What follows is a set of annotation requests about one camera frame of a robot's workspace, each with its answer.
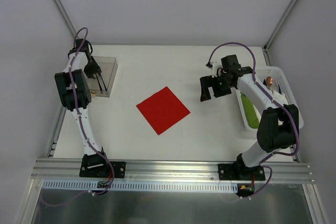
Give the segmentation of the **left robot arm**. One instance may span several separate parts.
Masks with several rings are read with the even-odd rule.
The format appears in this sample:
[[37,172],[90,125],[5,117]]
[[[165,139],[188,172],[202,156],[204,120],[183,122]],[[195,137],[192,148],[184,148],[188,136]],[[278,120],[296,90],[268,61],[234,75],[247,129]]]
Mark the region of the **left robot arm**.
[[95,140],[89,115],[92,96],[87,79],[101,75],[101,68],[92,52],[89,41],[76,39],[68,53],[68,64],[62,72],[55,74],[55,82],[62,106],[70,111],[77,124],[83,144],[83,157],[88,162],[94,161],[91,170],[103,177],[108,174],[110,165],[102,145]]

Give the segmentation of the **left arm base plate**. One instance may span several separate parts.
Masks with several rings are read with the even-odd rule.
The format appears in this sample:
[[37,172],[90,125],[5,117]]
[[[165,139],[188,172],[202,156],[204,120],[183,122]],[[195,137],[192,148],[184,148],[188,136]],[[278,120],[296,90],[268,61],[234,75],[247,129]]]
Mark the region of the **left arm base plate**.
[[[126,162],[111,162],[114,170],[114,178],[124,178]],[[111,168],[101,161],[89,164],[82,160],[79,177],[82,178],[108,178],[112,174]]]

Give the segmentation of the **red paper napkin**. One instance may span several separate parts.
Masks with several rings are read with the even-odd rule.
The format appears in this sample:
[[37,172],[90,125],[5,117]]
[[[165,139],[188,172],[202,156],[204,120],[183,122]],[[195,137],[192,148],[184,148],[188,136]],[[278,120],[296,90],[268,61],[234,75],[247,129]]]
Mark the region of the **red paper napkin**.
[[190,114],[189,109],[168,87],[151,95],[136,107],[157,135]]

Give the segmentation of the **iridescent purple spoon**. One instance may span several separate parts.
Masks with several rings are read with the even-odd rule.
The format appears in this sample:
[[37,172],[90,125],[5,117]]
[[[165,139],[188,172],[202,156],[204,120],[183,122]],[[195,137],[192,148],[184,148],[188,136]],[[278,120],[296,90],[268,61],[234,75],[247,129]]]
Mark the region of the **iridescent purple spoon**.
[[97,82],[98,82],[99,89],[100,89],[100,91],[102,91],[102,86],[100,84],[98,75],[96,75],[96,79],[97,79]]

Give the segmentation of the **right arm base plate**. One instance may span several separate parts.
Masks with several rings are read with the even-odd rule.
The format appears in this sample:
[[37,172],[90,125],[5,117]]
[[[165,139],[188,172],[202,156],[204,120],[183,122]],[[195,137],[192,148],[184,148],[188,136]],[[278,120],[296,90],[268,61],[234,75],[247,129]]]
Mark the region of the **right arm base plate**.
[[264,169],[261,166],[256,167],[238,167],[232,164],[218,164],[219,180],[266,180]]

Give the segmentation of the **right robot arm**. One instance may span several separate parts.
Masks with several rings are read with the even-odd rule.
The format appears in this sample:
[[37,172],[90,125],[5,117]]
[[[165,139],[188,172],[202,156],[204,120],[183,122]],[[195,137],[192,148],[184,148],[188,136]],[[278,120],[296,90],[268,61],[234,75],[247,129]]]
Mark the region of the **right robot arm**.
[[299,147],[299,109],[264,85],[262,77],[266,76],[266,68],[243,67],[236,55],[226,56],[220,62],[210,61],[207,66],[212,73],[200,78],[200,101],[219,98],[236,89],[250,100],[261,116],[256,143],[241,154],[242,162],[235,166],[238,178],[248,179],[254,167],[273,155],[284,155],[283,150],[291,146]]

